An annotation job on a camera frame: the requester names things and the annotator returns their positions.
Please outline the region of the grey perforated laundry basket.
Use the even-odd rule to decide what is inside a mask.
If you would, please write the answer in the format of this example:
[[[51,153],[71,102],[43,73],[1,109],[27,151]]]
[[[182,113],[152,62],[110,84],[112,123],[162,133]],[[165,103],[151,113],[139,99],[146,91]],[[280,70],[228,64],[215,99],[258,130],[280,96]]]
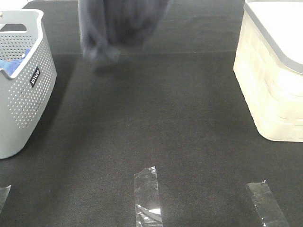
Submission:
[[[0,60],[20,59],[8,76],[0,70],[0,158],[17,154],[27,143],[52,94],[57,72],[38,9],[2,10],[3,25],[23,25],[24,30],[0,33]]]

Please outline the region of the white plastic storage bin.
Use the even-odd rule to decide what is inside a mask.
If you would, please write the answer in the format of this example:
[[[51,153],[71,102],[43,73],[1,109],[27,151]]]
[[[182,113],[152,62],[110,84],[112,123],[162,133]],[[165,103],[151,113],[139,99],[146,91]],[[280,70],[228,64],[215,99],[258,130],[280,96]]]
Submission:
[[[233,70],[260,135],[301,142],[302,1],[245,1]]]

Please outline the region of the blue cloth in basket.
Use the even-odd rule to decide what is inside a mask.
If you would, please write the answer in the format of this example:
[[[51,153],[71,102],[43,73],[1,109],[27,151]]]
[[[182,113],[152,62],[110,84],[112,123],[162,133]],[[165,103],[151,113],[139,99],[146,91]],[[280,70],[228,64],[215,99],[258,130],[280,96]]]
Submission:
[[[4,72],[11,76],[14,71],[19,67],[19,65],[22,63],[22,61],[25,59],[25,57],[30,52],[30,49],[26,49],[25,52],[21,55],[20,59],[12,59],[12,60],[1,60],[0,61],[0,69],[4,70]]]

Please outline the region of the clear tape strip centre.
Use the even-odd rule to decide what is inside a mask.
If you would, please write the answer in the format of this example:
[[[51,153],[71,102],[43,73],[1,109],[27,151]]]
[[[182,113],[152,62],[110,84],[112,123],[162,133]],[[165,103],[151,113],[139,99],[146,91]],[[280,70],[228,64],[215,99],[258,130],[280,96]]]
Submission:
[[[163,226],[156,167],[134,175],[134,198],[137,227]]]

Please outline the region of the grey blue towel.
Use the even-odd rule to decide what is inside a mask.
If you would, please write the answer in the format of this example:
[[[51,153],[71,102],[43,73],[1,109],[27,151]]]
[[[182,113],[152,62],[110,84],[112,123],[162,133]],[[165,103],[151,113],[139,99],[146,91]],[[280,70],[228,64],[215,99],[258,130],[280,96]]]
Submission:
[[[143,45],[168,11],[169,0],[80,0],[82,56],[116,61],[122,48]]]

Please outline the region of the clear tape strip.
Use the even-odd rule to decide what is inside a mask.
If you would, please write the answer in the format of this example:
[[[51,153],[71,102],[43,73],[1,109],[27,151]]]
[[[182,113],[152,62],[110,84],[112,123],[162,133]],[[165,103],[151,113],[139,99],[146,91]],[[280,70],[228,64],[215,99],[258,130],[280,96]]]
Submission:
[[[262,227],[290,226],[265,180],[248,183],[245,187],[260,217]]]
[[[134,175],[134,198],[137,227],[163,226],[156,167]]]
[[[6,187],[0,187],[0,213],[3,210],[4,204],[7,200],[10,189],[11,189],[11,185],[6,186]]]

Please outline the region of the black table cloth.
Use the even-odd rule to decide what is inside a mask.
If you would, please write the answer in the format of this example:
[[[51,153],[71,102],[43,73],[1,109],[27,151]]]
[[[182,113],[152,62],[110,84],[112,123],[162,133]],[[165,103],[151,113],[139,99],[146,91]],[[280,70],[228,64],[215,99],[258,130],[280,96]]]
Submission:
[[[266,181],[303,224],[303,145],[256,130],[233,72],[241,0],[175,0],[143,48],[91,66],[76,1],[36,0],[57,70],[24,149],[0,162],[3,227],[133,227],[134,174],[155,166],[166,227],[259,227]]]

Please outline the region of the clear tape strip left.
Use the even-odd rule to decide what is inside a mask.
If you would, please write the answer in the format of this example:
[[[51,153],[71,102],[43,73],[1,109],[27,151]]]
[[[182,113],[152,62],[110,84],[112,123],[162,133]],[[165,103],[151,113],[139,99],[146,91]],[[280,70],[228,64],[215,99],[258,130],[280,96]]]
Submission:
[[[6,186],[6,187],[0,187],[0,213],[3,210],[4,204],[7,200],[10,189],[11,189],[11,185]]]

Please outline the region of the clear tape strip right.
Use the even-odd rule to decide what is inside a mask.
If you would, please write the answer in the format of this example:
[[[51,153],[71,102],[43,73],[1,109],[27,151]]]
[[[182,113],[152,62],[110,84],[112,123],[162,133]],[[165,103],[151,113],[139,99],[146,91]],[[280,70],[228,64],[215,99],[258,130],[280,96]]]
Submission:
[[[248,183],[245,187],[260,217],[262,227],[290,226],[265,180]]]

